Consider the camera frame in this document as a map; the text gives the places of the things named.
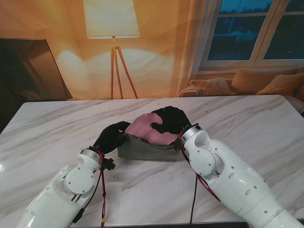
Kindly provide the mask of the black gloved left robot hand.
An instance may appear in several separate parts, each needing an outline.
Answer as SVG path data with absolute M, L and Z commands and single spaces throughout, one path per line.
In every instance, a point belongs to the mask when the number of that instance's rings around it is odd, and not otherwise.
M 107 154 L 115 150 L 117 147 L 123 145 L 127 140 L 127 135 L 124 134 L 125 130 L 129 127 L 130 123 L 121 121 L 114 123 L 103 129 L 93 148 Z

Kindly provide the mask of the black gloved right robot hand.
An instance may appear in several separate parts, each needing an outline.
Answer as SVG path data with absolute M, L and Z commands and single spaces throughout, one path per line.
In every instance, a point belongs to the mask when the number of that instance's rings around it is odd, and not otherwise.
M 177 107 L 167 106 L 152 111 L 152 113 L 157 114 L 162 119 L 162 123 L 151 123 L 151 127 L 159 133 L 180 134 L 187 126 L 191 126 L 186 114 Z

